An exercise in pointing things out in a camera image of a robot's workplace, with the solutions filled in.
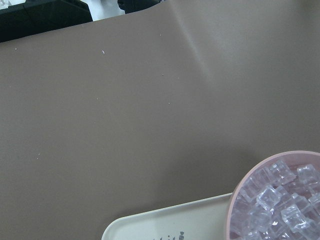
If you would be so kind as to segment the black monitor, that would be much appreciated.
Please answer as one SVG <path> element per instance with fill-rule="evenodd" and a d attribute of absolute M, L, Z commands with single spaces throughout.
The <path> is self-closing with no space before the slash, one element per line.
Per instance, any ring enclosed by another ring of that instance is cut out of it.
<path fill-rule="evenodd" d="M 0 10 L 0 41 L 92 22 L 89 6 L 81 0 L 26 0 Z"/>

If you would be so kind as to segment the cream rectangular tray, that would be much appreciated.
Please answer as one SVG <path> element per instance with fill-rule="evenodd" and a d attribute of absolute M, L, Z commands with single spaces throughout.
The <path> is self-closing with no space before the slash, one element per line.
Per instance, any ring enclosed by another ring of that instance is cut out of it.
<path fill-rule="evenodd" d="M 103 240 L 223 240 L 231 193 L 121 217 Z"/>

